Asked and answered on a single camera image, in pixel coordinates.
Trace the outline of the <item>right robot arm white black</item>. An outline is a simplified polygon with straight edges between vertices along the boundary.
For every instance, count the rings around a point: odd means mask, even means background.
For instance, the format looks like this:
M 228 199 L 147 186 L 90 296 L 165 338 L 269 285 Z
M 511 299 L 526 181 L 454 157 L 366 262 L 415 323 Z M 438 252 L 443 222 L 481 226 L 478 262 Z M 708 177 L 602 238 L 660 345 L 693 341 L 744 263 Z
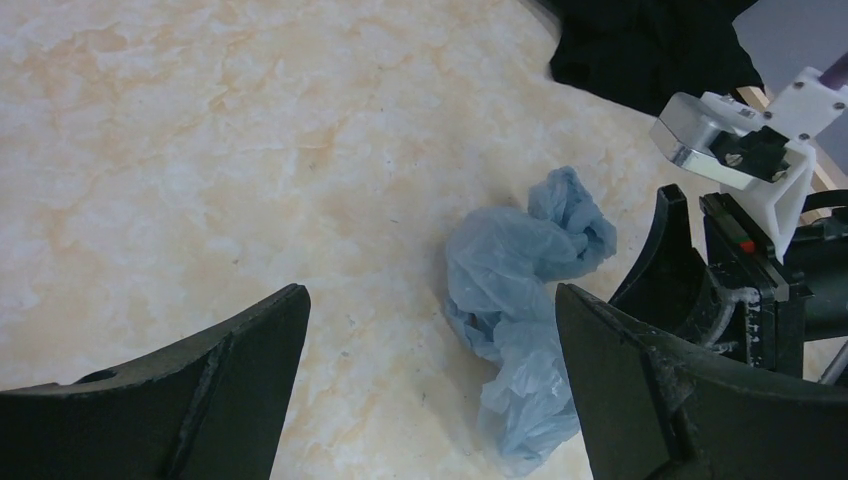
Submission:
M 610 303 L 631 317 L 749 366 L 799 377 L 804 346 L 847 334 L 847 192 L 810 194 L 783 256 L 728 194 L 700 198 L 707 254 L 691 240 L 685 195 L 657 193 L 651 229 Z

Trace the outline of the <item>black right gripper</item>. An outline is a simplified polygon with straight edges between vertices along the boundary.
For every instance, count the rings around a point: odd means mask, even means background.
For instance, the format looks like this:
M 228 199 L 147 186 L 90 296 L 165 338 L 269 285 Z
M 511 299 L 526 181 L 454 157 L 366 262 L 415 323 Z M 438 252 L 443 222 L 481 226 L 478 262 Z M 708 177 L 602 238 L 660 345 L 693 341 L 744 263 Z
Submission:
M 657 191 L 638 258 L 610 305 L 632 334 L 665 333 L 751 367 L 800 378 L 805 303 L 801 274 L 728 194 L 700 198 L 707 254 L 692 242 L 686 195 Z

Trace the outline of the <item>light blue plastic trash bag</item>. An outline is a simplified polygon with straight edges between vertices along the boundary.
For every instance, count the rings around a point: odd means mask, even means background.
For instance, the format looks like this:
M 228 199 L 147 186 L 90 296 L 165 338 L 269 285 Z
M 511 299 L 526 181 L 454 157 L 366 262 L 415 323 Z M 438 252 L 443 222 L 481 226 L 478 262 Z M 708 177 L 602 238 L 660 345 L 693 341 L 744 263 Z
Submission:
M 526 210 L 474 210 L 446 242 L 444 312 L 498 369 L 482 387 L 478 427 L 509 476 L 533 472 L 580 430 L 548 286 L 596 271 L 616 247 L 571 167 L 531 187 Z

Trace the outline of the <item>black printed t-shirt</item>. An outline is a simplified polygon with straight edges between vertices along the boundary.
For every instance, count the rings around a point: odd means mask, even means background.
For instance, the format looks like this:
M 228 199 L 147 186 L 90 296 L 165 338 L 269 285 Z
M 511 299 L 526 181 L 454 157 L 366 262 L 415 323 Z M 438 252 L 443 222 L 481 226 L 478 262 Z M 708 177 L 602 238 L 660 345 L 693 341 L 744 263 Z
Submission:
M 684 92 L 736 96 L 762 78 L 734 20 L 749 1 L 561 0 L 543 7 L 560 26 L 554 81 L 657 116 Z

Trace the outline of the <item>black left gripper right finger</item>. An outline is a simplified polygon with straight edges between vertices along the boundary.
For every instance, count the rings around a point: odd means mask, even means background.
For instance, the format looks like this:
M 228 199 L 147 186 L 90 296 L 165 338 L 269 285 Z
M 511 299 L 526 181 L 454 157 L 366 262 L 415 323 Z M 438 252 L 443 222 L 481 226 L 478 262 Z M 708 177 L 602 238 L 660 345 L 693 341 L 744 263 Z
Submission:
M 556 320 L 597 479 L 843 479 L 847 392 L 736 362 L 572 284 Z

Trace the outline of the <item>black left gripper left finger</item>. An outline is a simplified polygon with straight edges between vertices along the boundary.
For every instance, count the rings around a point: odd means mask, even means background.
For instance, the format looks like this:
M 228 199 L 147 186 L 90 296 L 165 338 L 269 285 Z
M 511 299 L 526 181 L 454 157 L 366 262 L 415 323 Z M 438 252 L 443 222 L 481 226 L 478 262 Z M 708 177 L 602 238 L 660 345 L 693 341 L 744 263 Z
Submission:
M 5 479 L 266 479 L 311 301 L 291 284 L 129 362 L 1 395 Z

